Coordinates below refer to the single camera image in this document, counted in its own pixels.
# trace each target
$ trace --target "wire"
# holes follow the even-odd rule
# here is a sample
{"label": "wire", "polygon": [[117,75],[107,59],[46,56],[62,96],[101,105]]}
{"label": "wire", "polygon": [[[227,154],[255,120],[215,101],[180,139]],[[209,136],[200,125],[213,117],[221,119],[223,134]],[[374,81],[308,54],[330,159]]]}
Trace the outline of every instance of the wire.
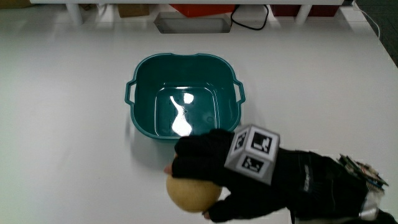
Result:
{"label": "wire", "polygon": [[378,33],[378,35],[377,35],[377,37],[379,38],[379,40],[380,40],[380,27],[379,27],[379,25],[372,19],[372,17],[370,17],[366,12],[364,12],[364,11],[362,11],[362,10],[360,10],[360,8],[358,7],[358,5],[356,4],[356,1],[354,0],[354,3],[353,3],[353,7],[354,7],[354,10],[355,11],[360,11],[360,12],[362,12],[363,14],[365,14],[370,20],[372,20],[372,22],[374,23],[374,25],[376,25],[376,27],[377,27],[377,33]]}
{"label": "wire", "polygon": [[240,23],[236,22],[236,21],[232,18],[232,16],[234,15],[234,13],[236,12],[236,10],[237,10],[240,6],[241,6],[241,5],[236,5],[234,11],[231,13],[231,26],[232,26],[232,23],[236,23],[236,24],[239,25],[239,26],[242,26],[242,27],[245,27],[245,28],[248,28],[248,29],[251,29],[251,30],[262,30],[262,29],[266,26],[267,19],[268,19],[268,13],[269,13],[269,9],[268,9],[267,5],[263,5],[263,6],[267,9],[267,15],[266,15],[266,19],[265,19],[265,21],[264,21],[264,24],[263,24],[262,27],[260,27],[260,28],[253,28],[253,27],[249,27],[249,26],[240,24]]}

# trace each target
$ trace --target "white table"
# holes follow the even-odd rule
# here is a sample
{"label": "white table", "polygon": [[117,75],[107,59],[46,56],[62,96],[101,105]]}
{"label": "white table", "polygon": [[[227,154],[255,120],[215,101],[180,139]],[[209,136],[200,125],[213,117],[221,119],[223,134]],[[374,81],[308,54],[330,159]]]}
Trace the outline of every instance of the white table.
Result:
{"label": "white table", "polygon": [[244,84],[243,124],[279,133],[287,149],[370,163],[391,185],[381,208],[398,217],[398,69],[361,13],[196,35],[114,12],[84,14],[80,27],[61,5],[0,13],[2,223],[208,223],[169,199],[173,144],[138,132],[124,102],[136,65],[164,52],[227,60]]}
{"label": "white table", "polygon": [[344,0],[30,0],[34,4],[66,4],[76,25],[83,19],[78,4],[290,4],[301,5],[296,17],[298,24],[307,19],[312,5],[340,6]]}

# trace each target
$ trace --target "ball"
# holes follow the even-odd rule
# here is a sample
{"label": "ball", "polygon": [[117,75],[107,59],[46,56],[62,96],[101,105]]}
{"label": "ball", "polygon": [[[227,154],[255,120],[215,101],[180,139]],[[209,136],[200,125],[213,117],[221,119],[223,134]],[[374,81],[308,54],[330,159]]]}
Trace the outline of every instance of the ball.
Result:
{"label": "ball", "polygon": [[207,211],[217,202],[222,188],[213,182],[167,177],[169,197],[182,210],[191,213]]}

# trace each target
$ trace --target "black cable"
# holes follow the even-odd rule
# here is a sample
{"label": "black cable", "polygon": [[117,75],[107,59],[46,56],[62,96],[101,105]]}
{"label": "black cable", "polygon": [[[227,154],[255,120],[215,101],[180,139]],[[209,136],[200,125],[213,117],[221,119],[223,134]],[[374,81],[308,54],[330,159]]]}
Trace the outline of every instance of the black cable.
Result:
{"label": "black cable", "polygon": [[236,12],[236,10],[239,8],[239,6],[241,6],[241,5],[235,5],[235,9],[234,9],[234,11],[231,13],[231,26],[232,26],[232,23],[236,23],[236,24],[239,25],[239,26],[243,26],[243,27],[248,28],[248,29],[251,29],[251,30],[262,30],[262,29],[266,26],[267,19],[268,19],[268,13],[269,13],[268,6],[267,6],[267,5],[263,5],[263,6],[267,9],[267,15],[266,15],[266,19],[265,19],[265,21],[264,21],[264,24],[263,24],[262,27],[260,27],[260,28],[248,27],[248,26],[246,26],[246,25],[243,25],[243,24],[240,24],[240,23],[236,22],[236,21],[232,18],[233,14]]}

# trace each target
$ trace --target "hand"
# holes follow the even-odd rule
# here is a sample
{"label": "hand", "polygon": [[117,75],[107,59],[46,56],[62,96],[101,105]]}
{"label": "hand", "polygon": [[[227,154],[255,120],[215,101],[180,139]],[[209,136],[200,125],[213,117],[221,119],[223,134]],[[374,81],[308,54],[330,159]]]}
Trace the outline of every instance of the hand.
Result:
{"label": "hand", "polygon": [[224,168],[233,136],[213,129],[182,137],[175,145],[178,156],[164,170],[176,178],[209,180],[231,192],[204,213],[213,222],[261,217],[286,206],[287,199],[277,189]]}

